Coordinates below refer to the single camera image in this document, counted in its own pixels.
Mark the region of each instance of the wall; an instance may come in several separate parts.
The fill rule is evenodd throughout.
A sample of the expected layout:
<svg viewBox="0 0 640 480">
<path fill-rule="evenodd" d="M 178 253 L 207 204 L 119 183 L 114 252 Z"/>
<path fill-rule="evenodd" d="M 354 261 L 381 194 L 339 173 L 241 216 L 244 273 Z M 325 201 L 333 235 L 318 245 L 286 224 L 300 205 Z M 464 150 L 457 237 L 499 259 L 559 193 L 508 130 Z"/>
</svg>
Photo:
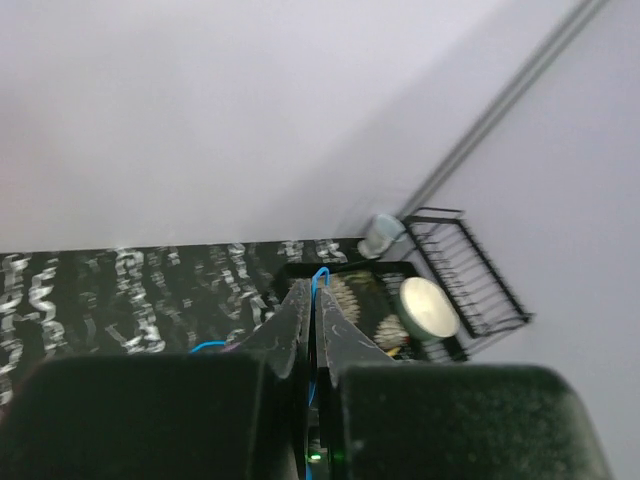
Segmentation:
<svg viewBox="0 0 640 480">
<path fill-rule="evenodd" d="M 556 368 L 617 478 L 640 446 L 640 3 L 604 7 L 429 201 L 460 207 L 535 323 L 478 355 Z"/>
<path fill-rule="evenodd" d="M 358 233 L 578 3 L 2 2 L 0 251 Z"/>
</svg>

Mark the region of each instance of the white cup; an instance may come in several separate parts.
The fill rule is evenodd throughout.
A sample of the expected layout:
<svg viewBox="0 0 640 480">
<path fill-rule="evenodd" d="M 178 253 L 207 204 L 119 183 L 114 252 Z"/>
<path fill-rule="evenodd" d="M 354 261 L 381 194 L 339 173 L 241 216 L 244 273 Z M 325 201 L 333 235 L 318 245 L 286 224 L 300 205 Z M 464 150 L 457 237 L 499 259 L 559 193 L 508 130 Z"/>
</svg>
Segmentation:
<svg viewBox="0 0 640 480">
<path fill-rule="evenodd" d="M 364 240 L 358 242 L 358 252 L 364 258 L 378 258 L 389 250 L 394 241 L 402 241 L 407 237 L 403 235 L 404 231 L 404 225 L 396 217 L 378 214 L 373 218 Z"/>
</svg>

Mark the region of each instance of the white wall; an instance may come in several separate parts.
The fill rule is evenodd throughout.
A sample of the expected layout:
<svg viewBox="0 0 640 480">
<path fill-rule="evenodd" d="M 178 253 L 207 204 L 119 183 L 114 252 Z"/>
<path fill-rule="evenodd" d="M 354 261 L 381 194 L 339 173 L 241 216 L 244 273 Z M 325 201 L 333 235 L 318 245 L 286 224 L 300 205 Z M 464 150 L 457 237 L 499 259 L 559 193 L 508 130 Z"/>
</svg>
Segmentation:
<svg viewBox="0 0 640 480">
<path fill-rule="evenodd" d="M 0 251 L 357 233 L 578 0 L 0 5 Z"/>
<path fill-rule="evenodd" d="M 611 2 L 430 205 L 460 207 L 535 323 L 480 354 L 560 371 L 619 479 L 640 449 L 640 2 Z"/>
</svg>

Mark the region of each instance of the dish rack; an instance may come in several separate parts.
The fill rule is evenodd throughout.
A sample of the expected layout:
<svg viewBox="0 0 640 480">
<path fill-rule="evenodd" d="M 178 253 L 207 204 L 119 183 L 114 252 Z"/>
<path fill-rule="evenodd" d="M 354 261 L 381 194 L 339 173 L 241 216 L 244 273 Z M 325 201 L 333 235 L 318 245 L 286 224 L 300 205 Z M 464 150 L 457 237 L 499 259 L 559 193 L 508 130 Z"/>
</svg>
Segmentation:
<svg viewBox="0 0 640 480">
<path fill-rule="evenodd" d="M 454 338 L 435 344 L 414 341 L 411 348 L 418 359 L 466 361 L 533 318 L 481 247 L 463 215 L 461 210 L 424 207 L 402 220 L 409 247 L 400 260 L 411 261 L 420 275 L 431 277 L 440 285 L 461 323 Z M 380 260 L 385 261 L 387 254 Z"/>
</svg>

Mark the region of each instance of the metal rack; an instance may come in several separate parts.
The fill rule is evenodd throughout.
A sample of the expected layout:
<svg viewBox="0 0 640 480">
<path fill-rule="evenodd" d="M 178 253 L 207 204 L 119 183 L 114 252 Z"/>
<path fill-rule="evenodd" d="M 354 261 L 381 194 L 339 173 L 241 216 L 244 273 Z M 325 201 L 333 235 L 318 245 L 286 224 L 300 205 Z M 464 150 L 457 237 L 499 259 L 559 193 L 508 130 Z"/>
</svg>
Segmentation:
<svg viewBox="0 0 640 480">
<path fill-rule="evenodd" d="M 412 345 L 418 358 L 433 362 L 466 361 L 533 317 L 480 246 L 463 215 L 460 210 L 424 207 L 403 219 L 411 246 L 401 260 L 410 259 L 421 274 L 433 277 L 463 327 L 455 338 Z"/>
</svg>

